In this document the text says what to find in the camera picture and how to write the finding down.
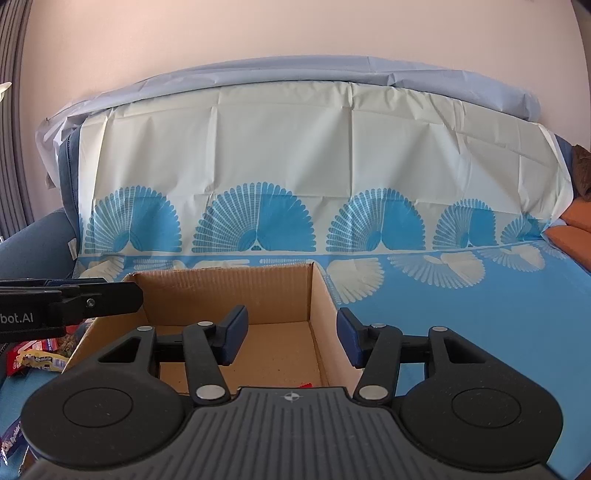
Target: snack wrapper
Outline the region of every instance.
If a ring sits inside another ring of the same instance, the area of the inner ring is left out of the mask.
[[[21,431],[21,419],[16,419],[2,435],[2,447],[0,448],[2,461],[8,465],[8,459],[25,443],[25,437],[22,436]]]
[[[6,375],[10,377],[23,369],[23,366],[18,362],[18,356],[26,350],[42,350],[46,352],[54,352],[57,350],[58,344],[55,338],[47,340],[31,340],[30,342],[21,342],[16,347],[12,348],[6,354]]]
[[[33,349],[22,352],[17,361],[24,367],[40,368],[50,372],[62,372],[68,363],[65,356]]]

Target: cardboard box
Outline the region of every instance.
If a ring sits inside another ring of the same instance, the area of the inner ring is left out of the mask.
[[[136,313],[94,321],[66,370],[141,325],[180,333],[202,320],[221,321],[237,304],[248,309],[248,334],[234,363],[220,367],[238,387],[344,386],[353,393],[361,370],[352,367],[336,333],[336,308],[313,264],[166,270],[131,274],[144,292]],[[187,394],[184,364],[161,364],[160,379]],[[30,452],[23,462],[33,461]]]

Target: brown pillow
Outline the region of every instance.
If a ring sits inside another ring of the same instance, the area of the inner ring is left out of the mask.
[[[580,145],[573,147],[573,183],[579,195],[591,202],[591,153]]]
[[[591,233],[569,225],[548,228],[546,235],[568,256],[591,270]]]
[[[581,197],[574,199],[560,218],[567,225],[591,232],[591,202],[585,202]]]

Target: purple snack package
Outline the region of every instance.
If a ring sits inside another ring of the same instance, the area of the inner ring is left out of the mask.
[[[16,419],[12,425],[8,427],[8,430],[2,435],[2,448],[0,449],[0,455],[6,465],[8,465],[8,459],[21,445],[25,445],[25,437],[22,436],[21,431],[21,419]]]

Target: orange cushion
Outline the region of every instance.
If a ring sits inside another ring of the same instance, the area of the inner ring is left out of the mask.
[[[591,270],[591,233],[570,225],[559,225],[546,230],[554,245]]]
[[[591,232],[591,202],[585,202],[581,197],[574,199],[560,218],[567,225]]]

